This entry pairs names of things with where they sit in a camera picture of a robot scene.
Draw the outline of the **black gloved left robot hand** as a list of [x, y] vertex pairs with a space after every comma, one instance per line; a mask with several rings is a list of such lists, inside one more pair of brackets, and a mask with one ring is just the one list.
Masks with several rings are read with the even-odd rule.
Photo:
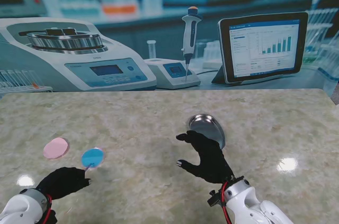
[[76, 167], [62, 167], [47, 175], [35, 188], [52, 200], [61, 199], [90, 185], [85, 170]]

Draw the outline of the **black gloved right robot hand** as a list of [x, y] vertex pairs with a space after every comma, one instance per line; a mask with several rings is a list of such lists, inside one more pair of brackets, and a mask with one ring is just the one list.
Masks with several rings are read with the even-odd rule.
[[176, 162], [177, 166], [213, 184], [222, 184], [232, 179], [234, 173], [216, 141], [193, 130], [177, 135], [176, 139], [191, 144], [200, 158], [198, 165], [180, 159]]

